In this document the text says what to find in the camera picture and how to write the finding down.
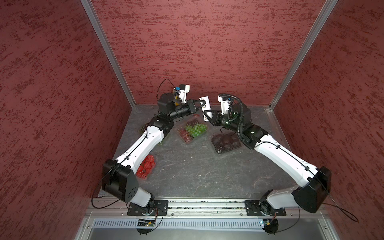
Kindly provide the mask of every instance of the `grapes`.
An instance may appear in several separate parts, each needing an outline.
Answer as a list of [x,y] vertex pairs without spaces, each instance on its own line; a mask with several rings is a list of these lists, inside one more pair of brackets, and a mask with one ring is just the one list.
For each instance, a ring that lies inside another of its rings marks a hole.
[[192,141],[193,138],[203,134],[208,129],[207,125],[199,123],[197,119],[187,122],[185,127],[179,128],[177,131],[185,142]]
[[195,123],[194,122],[194,125],[192,125],[190,123],[191,122],[188,122],[188,124],[185,126],[185,130],[190,135],[192,135],[192,137],[197,137],[207,130],[207,126],[203,123]]

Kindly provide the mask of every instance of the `mounting plate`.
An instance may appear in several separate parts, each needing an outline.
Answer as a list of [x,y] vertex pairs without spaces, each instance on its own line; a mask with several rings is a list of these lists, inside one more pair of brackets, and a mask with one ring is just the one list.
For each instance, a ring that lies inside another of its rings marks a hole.
[[[259,202],[260,202],[259,200],[245,200],[244,201],[245,209],[247,211],[247,216],[252,216],[252,217],[255,217],[255,216],[265,216],[259,210],[259,207],[258,207],[259,206]],[[287,213],[285,212],[284,208],[280,208],[280,209],[276,210],[276,216],[287,216]]]
[[[168,211],[168,200],[156,200],[155,199],[155,207],[157,207],[158,209],[163,210],[164,216],[166,216],[167,215],[167,211]],[[152,211],[148,215],[144,215],[140,211],[140,209],[137,207],[136,204],[129,204],[127,215],[128,216],[154,216],[155,215],[155,211]],[[158,216],[161,216],[162,212],[160,210],[157,210],[157,214],[158,214]]]

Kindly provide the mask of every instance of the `strawberries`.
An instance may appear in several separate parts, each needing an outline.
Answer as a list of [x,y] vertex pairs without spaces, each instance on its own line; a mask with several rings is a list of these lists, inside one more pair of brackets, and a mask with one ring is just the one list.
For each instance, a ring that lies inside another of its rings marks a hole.
[[136,176],[140,177],[141,179],[146,179],[155,166],[155,157],[152,155],[148,155],[140,164],[136,172]]

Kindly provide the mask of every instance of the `plastic packaging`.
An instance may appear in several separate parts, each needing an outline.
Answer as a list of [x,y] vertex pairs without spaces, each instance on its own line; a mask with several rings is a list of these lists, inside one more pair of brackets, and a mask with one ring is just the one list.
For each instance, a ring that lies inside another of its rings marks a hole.
[[176,130],[185,143],[190,143],[193,139],[203,135],[207,129],[208,125],[202,123],[198,119],[198,116],[194,115],[191,118],[180,122],[180,126]]
[[216,134],[212,137],[212,144],[217,153],[229,152],[241,147],[241,142],[236,134],[228,135],[225,133]]
[[136,172],[136,176],[140,177],[141,179],[146,179],[155,166],[155,157],[152,155],[146,156],[143,162],[140,164]]

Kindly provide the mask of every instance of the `plastic clamshell container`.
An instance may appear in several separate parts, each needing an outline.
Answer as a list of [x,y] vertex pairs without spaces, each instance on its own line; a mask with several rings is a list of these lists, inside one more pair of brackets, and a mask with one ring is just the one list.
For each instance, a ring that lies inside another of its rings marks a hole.
[[190,143],[194,139],[204,135],[208,130],[205,124],[198,116],[180,121],[179,127],[176,128],[177,134],[185,143]]

